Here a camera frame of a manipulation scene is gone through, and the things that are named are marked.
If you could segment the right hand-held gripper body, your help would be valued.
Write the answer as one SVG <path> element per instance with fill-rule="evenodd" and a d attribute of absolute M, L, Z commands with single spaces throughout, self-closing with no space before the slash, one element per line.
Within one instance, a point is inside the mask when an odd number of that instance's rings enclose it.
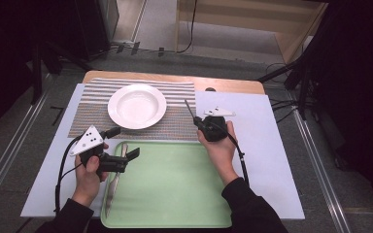
<path fill-rule="evenodd" d="M 228 136 L 225 117 L 235 117 L 236 114 L 221 107 L 215 107 L 204 112 L 204 128 L 202 132 L 209 142 L 217 142 Z"/>

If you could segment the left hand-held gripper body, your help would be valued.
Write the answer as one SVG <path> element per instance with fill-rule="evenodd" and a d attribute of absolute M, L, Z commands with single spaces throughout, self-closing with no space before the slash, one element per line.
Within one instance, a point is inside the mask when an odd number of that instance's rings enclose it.
<path fill-rule="evenodd" d="M 103 172 L 120 172 L 125 171 L 128 164 L 127 158 L 120 156 L 112 156 L 104 152 L 104 141 L 106 131 L 98 131 L 94 125 L 89 126 L 87 131 L 79 138 L 78 143 L 72 148 L 71 154 L 78 155 L 84 166 L 88 160 L 93 156 L 99 157 L 98 174 Z"/>

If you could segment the silver fork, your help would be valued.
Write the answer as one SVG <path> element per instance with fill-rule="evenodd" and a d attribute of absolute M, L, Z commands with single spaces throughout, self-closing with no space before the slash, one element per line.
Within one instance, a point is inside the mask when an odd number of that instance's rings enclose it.
<path fill-rule="evenodd" d="M 195 118 L 195 115 L 194 115 L 194 113 L 192 112 L 191 107 L 190 107 L 188 101 L 185 99 L 184 102 L 185 102 L 185 104 L 186 104 L 186 107 L 187 107 L 187 109 L 188 109 L 188 111 L 189 111 L 191 117 L 192 117 L 192 118 Z"/>

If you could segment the white deep plate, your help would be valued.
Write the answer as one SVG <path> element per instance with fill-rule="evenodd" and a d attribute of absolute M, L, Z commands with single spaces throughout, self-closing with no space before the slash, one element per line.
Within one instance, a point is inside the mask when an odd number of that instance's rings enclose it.
<path fill-rule="evenodd" d="M 167 102 L 155 87 L 136 83 L 117 90 L 109 100 L 111 120 L 126 129 L 145 129 L 158 123 L 164 116 Z"/>

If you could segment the silver table knife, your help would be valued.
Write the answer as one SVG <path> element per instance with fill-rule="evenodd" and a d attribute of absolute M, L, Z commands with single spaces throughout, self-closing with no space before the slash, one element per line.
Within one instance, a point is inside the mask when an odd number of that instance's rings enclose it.
<path fill-rule="evenodd" d="M 127 150 L 128 150 L 128 144 L 123 143 L 121 145 L 121 155 L 120 155 L 121 158 L 126 157 Z M 107 198 L 106 198 L 106 206 L 105 206 L 105 217 L 109 216 L 110 210 L 112 209 L 112 204 L 113 204 L 113 201 L 114 201 L 114 195 L 116 193 L 117 186 L 118 186 L 118 183 L 119 183 L 119 176 L 120 176 L 120 172 L 117 172 L 115 174 L 114 178 L 109 183 L 108 193 L 107 193 Z"/>

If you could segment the light green plastic tray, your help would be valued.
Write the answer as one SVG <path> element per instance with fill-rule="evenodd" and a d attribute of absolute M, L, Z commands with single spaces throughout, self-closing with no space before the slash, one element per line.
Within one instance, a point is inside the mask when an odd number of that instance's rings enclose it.
<path fill-rule="evenodd" d="M 119 176 L 108 228 L 226 228 L 230 209 L 223 184 L 199 143 L 127 141 L 140 155 Z"/>

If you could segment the person's right hand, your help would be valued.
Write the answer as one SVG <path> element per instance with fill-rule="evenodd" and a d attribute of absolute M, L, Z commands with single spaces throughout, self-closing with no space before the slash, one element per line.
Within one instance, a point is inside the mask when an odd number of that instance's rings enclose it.
<path fill-rule="evenodd" d="M 236 150 L 236 146 L 233 142 L 228 137 L 217 142 L 208 142 L 200 130 L 197 131 L 197 138 L 206 149 L 223 185 L 227 186 L 229 183 L 236 180 L 238 175 L 232 165 Z"/>

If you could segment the person's left hand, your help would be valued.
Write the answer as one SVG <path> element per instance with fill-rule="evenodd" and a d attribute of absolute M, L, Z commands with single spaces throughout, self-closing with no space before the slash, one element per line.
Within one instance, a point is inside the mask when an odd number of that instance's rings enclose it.
<path fill-rule="evenodd" d="M 75 165 L 77 166 L 75 170 L 76 188 L 72 199 L 88 208 L 98 195 L 100 184 L 106 181 L 109 176 L 108 172 L 103 172 L 101 176 L 98 176 L 99 164 L 97 155 L 93 155 L 86 163 L 86 166 L 81 164 L 81 158 L 78 155 L 75 159 Z"/>

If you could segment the striped woven placemat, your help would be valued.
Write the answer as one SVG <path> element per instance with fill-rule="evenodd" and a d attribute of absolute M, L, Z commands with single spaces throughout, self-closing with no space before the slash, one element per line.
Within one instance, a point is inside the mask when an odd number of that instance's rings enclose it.
<path fill-rule="evenodd" d="M 136 83 L 157 88 L 166 99 L 167 109 L 163 118 L 153 126 L 137 130 L 126 129 L 111 120 L 108 114 L 108 103 L 117 90 Z M 89 126 L 94 125 L 99 131 L 107 131 L 119 126 L 120 133 L 117 137 L 123 140 L 195 141 L 197 127 L 193 124 L 193 119 L 184 102 L 185 99 L 195 114 L 193 83 L 95 78 L 85 84 L 69 136 L 71 138 L 80 136 L 87 131 Z"/>

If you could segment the black metal stand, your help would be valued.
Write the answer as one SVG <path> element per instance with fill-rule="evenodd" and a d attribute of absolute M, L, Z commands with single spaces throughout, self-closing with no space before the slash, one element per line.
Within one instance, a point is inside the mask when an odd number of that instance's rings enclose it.
<path fill-rule="evenodd" d="M 59 56 L 65 57 L 84 71 L 92 70 L 92 67 L 81 61 L 70 51 L 62 48 L 54 42 L 36 42 L 32 47 L 32 78 L 33 78 L 33 97 L 31 104 L 35 105 L 43 95 L 42 65 L 44 62 L 51 74 L 59 74 L 62 70 Z"/>
<path fill-rule="evenodd" d="M 294 90 L 300 83 L 299 96 L 297 98 L 297 110 L 303 120 L 306 119 L 305 110 L 307 106 L 309 80 L 311 78 L 311 60 L 313 59 L 313 53 L 314 52 L 311 48 L 307 48 L 291 63 L 256 79 L 257 82 L 265 83 L 285 72 L 289 72 L 289 76 L 285 80 L 284 86 L 286 90 Z"/>

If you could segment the dark cabinet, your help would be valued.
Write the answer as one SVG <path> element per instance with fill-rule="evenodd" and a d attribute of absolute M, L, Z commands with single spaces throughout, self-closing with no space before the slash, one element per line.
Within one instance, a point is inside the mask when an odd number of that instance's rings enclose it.
<path fill-rule="evenodd" d="M 108 50 L 119 21 L 117 0 L 75 0 L 84 59 Z"/>

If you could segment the light wooden shelf unit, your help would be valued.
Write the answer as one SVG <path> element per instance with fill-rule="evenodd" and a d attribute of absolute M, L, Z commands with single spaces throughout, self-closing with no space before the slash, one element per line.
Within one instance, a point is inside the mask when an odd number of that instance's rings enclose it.
<path fill-rule="evenodd" d="M 274 32 L 283 60 L 291 63 L 327 6 L 323 0 L 177 0 L 175 48 L 181 21 L 256 29 Z"/>

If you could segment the aluminium floor rail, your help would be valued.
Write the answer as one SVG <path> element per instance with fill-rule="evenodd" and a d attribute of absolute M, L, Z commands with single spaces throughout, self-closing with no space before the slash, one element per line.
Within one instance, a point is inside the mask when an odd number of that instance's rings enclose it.
<path fill-rule="evenodd" d="M 17 130 L 13 134 L 11 141 L 5 146 L 0 157 L 0 185 L 8 173 L 13 161 L 17 157 L 17 152 L 23 144 L 24 139 L 30 131 L 33 123 L 35 122 L 38 114 L 41 112 L 43 105 L 48 98 L 48 93 L 45 91 L 37 102 L 29 105 L 22 121 L 17 126 Z"/>
<path fill-rule="evenodd" d="M 289 98 L 292 101 L 296 101 L 298 103 L 298 100 L 292 95 Z M 322 191 L 323 198 L 325 200 L 326 208 L 328 209 L 329 214 L 332 218 L 336 232 L 337 233 L 352 233 L 350 225 L 344 214 L 342 205 L 333 188 L 331 180 L 324 168 L 321 155 L 313 140 L 307 121 L 304 120 L 300 114 L 301 107 L 299 103 L 295 107 L 293 107 L 293 109 L 295 110 L 294 118 L 295 118 L 297 127 L 304 141 L 306 151 L 310 157 L 312 167 L 314 169 L 315 175 L 320 185 L 320 189 Z"/>

